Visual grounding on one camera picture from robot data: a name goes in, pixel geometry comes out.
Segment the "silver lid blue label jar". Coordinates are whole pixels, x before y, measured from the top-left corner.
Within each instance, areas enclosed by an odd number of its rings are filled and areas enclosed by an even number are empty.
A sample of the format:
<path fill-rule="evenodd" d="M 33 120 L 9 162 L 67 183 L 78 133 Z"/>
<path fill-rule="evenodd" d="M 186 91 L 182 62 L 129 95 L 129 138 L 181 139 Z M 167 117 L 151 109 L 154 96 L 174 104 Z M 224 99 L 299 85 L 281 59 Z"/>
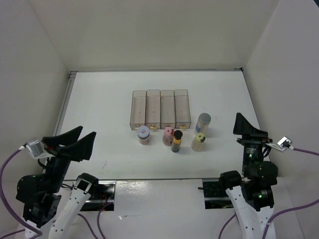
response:
<path fill-rule="evenodd" d="M 208 113 L 201 113 L 195 126 L 196 133 L 206 133 L 211 122 L 211 116 Z"/>

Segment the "yellow lid spice bottle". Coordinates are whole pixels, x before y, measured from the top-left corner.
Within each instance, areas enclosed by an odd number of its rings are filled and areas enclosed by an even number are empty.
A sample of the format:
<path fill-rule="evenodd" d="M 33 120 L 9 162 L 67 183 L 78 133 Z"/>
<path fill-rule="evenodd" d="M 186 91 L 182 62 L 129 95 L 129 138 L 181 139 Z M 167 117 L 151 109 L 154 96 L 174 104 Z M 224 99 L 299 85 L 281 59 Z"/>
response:
<path fill-rule="evenodd" d="M 204 147 L 204 142 L 206 140 L 206 136 L 204 133 L 197 133 L 191 143 L 191 148 L 194 151 L 202 151 Z"/>

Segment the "black cap gold bottle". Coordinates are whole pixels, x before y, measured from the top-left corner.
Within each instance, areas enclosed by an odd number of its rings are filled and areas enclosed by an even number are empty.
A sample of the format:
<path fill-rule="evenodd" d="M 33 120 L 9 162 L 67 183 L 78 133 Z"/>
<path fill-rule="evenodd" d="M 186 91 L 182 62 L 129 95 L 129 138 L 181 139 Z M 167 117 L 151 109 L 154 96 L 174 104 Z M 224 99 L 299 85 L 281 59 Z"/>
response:
<path fill-rule="evenodd" d="M 174 131 L 173 138 L 172 138 L 172 145 L 171 145 L 172 152 L 174 152 L 174 153 L 179 152 L 181 141 L 182 141 L 182 136 L 183 136 L 182 131 L 180 131 L 180 130 Z"/>

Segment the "pink lid spice bottle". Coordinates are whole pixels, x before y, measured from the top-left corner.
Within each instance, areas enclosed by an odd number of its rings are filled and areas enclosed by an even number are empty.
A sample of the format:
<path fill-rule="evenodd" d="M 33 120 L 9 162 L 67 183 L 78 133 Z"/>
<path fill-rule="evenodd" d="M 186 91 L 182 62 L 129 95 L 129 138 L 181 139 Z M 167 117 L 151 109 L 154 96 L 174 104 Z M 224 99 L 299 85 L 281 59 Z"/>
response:
<path fill-rule="evenodd" d="M 172 145 L 172 140 L 173 140 L 173 134 L 174 134 L 174 129 L 170 126 L 165 127 L 163 131 L 163 137 L 162 137 L 162 142 L 166 146 L 171 146 Z"/>

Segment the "red label spice jar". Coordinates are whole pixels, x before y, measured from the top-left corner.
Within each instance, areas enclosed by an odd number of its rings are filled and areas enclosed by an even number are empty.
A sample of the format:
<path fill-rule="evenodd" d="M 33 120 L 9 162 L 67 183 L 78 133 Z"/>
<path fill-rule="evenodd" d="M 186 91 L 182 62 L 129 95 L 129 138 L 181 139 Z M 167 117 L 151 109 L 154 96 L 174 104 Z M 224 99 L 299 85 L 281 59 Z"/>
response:
<path fill-rule="evenodd" d="M 140 126 L 137 130 L 137 136 L 140 144 L 147 145 L 150 141 L 150 129 L 145 125 Z"/>

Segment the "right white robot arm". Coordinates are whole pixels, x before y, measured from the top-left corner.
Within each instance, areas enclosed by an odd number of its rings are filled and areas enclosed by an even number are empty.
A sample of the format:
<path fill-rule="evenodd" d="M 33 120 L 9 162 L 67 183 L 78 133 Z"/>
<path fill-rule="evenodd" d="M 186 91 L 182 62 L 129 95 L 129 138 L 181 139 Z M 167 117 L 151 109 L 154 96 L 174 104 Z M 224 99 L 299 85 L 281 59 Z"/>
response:
<path fill-rule="evenodd" d="M 278 167 L 265 159 L 272 140 L 266 131 L 253 127 L 241 113 L 236 114 L 233 134 L 244 147 L 242 171 L 221 173 L 218 190 L 229 197 L 242 238 L 274 239 L 276 231 L 269 219 L 274 214 L 272 186 L 277 184 Z"/>

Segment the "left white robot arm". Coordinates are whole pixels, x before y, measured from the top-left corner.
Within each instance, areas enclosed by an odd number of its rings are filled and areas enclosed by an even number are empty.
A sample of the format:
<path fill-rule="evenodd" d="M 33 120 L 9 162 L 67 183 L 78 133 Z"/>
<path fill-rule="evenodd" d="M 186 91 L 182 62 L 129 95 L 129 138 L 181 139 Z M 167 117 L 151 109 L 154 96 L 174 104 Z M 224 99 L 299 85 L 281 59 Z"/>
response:
<path fill-rule="evenodd" d="M 27 239 L 64 239 L 80 209 L 99 194 L 99 180 L 80 174 L 68 200 L 61 206 L 61 188 L 71 162 L 89 160 L 96 133 L 81 137 L 78 126 L 56 136 L 31 140 L 22 147 L 36 160 L 46 159 L 43 172 L 23 176 L 17 184 L 16 199 L 23 203 L 23 224 Z"/>

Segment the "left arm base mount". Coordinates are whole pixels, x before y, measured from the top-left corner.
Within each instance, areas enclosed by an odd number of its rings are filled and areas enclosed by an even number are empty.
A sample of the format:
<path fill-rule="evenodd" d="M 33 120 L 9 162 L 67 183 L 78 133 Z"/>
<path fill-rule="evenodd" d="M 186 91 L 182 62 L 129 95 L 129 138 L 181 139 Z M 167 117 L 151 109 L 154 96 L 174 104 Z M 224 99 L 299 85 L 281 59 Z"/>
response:
<path fill-rule="evenodd" d="M 115 187 L 116 183 L 112 181 L 89 181 L 81 178 L 73 183 L 62 183 L 62 188 L 71 190 L 65 208 L 79 212 L 112 211 Z"/>

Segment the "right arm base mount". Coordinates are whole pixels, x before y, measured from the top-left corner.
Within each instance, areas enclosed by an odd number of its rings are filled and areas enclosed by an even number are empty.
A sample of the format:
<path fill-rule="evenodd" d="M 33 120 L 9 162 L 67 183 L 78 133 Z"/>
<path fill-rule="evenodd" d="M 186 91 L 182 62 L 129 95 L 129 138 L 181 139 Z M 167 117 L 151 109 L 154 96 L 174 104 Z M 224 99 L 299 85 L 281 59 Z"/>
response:
<path fill-rule="evenodd" d="M 222 190 L 218 179 L 203 179 L 202 186 L 198 187 L 204 195 L 205 209 L 229 209 L 233 208 L 231 200 Z"/>

